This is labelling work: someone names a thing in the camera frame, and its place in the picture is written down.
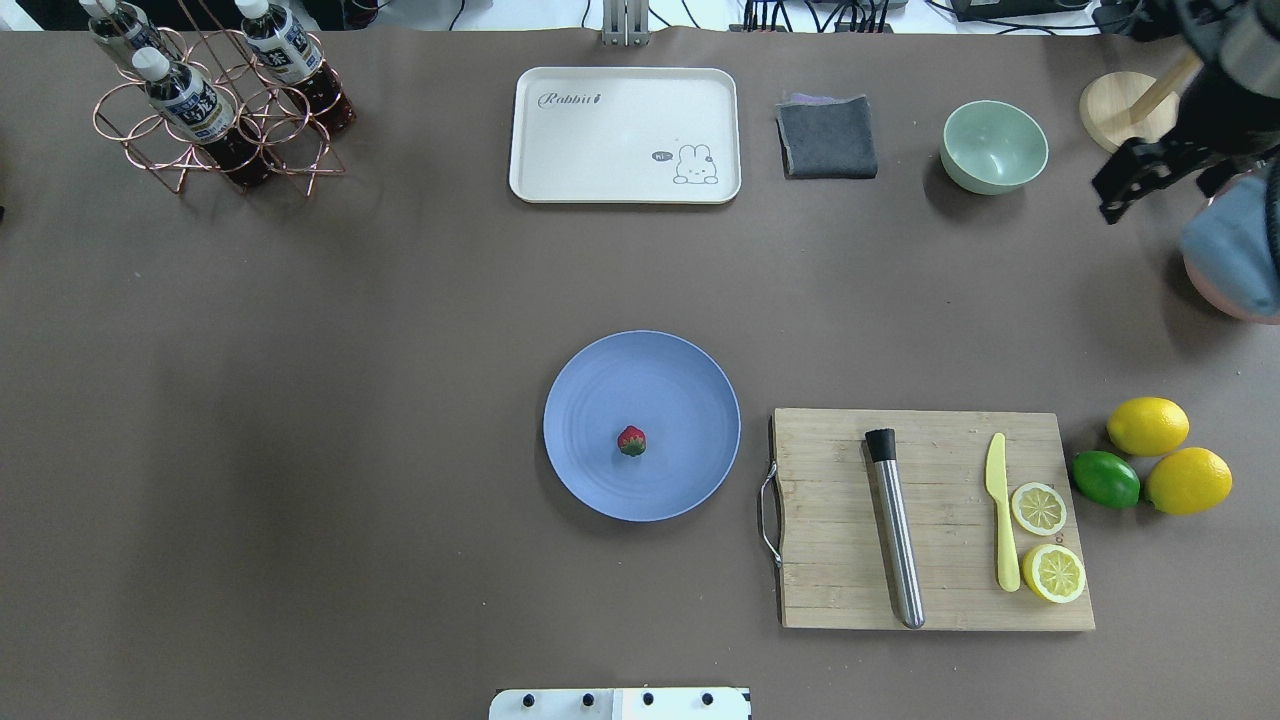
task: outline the plastic bottle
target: plastic bottle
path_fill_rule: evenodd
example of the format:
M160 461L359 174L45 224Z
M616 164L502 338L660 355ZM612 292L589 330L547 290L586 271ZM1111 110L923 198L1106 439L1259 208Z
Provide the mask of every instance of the plastic bottle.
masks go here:
M143 47L155 47L170 60L178 59L142 8L116 0L79 0L79 3L90 15L90 35L122 70L133 72L133 54Z
M269 0L236 0L236 6L244 15L241 29L253 54L276 82L302 92L312 117L329 135L356 119L356 109L342 92L337 73L288 8ZM283 95L300 113L306 110L292 94Z
M195 142L227 177L253 187L271 177L257 145L259 132L200 70L170 60L155 47L133 54L133 69L146 81L147 99L179 135Z

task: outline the light green bowl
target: light green bowl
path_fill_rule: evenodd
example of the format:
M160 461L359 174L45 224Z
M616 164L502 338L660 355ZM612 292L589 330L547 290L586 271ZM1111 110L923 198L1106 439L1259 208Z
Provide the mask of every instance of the light green bowl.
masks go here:
M1030 115L998 100L955 109L942 128L942 168L960 187L1001 195L1041 174L1048 140Z

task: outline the dish towel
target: dish towel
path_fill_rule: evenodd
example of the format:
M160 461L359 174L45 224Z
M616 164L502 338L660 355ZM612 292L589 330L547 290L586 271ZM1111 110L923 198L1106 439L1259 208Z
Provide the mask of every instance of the dish towel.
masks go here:
M876 177L879 165L865 95L837 100L792 94L777 110L787 177Z

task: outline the yellow lemon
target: yellow lemon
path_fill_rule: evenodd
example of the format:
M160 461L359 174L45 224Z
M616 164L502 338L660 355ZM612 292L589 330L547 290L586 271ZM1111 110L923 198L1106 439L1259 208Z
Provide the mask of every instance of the yellow lemon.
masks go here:
M1134 397L1116 407L1107 420L1107 434L1129 455L1164 455L1187 439L1192 424L1172 400Z
M1009 506L1014 510L1014 520L1028 533L1052 536L1066 525L1066 502L1044 483L1018 488Z
M1170 515L1208 510L1231 492L1231 469L1203 447L1169 455L1147 477L1147 500Z
M1023 579L1050 602L1071 602L1084 592L1084 562L1060 544L1038 544L1023 556Z

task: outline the wooden cutting board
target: wooden cutting board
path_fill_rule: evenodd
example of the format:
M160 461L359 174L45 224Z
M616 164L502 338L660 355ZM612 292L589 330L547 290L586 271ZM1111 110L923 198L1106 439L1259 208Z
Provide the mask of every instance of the wooden cutting board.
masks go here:
M893 428L911 544L928 630L1092 630L1085 589L1074 602L1046 602L1023 587L996 584L996 510L983 486L993 433L1007 437L1010 493L1029 482L1066 501L1056 537L1014 523L1021 560L1057 542L1084 560L1068 484L1057 416L1046 413L915 410L773 411L773 457L781 502L781 602L787 628L905 630L890 598L873 501L867 430ZM1085 562L1088 577L1088 562Z

